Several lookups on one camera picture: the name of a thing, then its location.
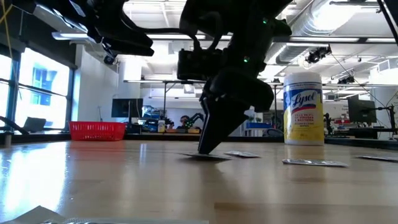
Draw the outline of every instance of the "white lid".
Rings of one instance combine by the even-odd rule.
[[[321,75],[315,72],[296,72],[288,74],[284,80],[284,86],[300,82],[322,83]]]

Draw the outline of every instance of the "yellow label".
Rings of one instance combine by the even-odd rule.
[[[284,88],[285,139],[323,141],[322,84],[295,83]]]

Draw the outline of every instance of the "window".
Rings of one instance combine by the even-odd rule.
[[[67,113],[67,99],[28,89],[19,89],[16,123],[23,127],[27,117],[44,118],[45,128],[64,128]]]
[[[21,58],[19,83],[66,96],[69,72],[67,66],[26,49]]]
[[[9,80],[11,76],[12,60],[9,57],[0,55],[0,78]]]
[[[0,83],[0,116],[6,117],[7,114],[7,102],[8,102],[8,84]],[[0,121],[0,127],[4,126],[4,122]]]
[[[6,117],[7,115],[7,102],[9,85],[8,81],[11,77],[12,60],[9,57],[0,55],[0,78],[5,79],[0,82],[0,116]],[[4,127],[4,122],[0,121],[0,127]]]
[[[65,127],[70,69],[31,49],[21,56],[16,123],[45,118],[45,128]]]

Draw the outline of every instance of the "robot arm in background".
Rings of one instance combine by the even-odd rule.
[[[201,119],[203,122],[205,122],[205,118],[203,116],[203,114],[201,113],[196,113],[195,115],[193,115],[190,119],[186,120],[185,124],[184,124],[184,128],[185,129],[190,129],[193,127],[193,125],[195,124],[195,122]]]
[[[108,53],[106,63],[118,54],[152,56],[153,41],[147,33],[179,32],[193,39],[193,51],[181,50],[177,76],[204,80],[200,97],[205,112],[198,152],[209,154],[248,117],[251,106],[267,111],[274,99],[272,88],[257,79],[273,37],[291,35],[286,21],[275,17],[292,0],[187,0],[180,28],[145,29],[123,12],[126,0],[13,0],[16,7],[33,13],[47,8],[70,27],[86,32]],[[214,41],[201,49],[195,34],[202,31]],[[221,36],[232,33],[227,48],[216,49]]]

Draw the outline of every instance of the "red basket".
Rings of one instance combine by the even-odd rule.
[[[75,141],[120,141],[126,124],[115,122],[70,121],[69,130]]]

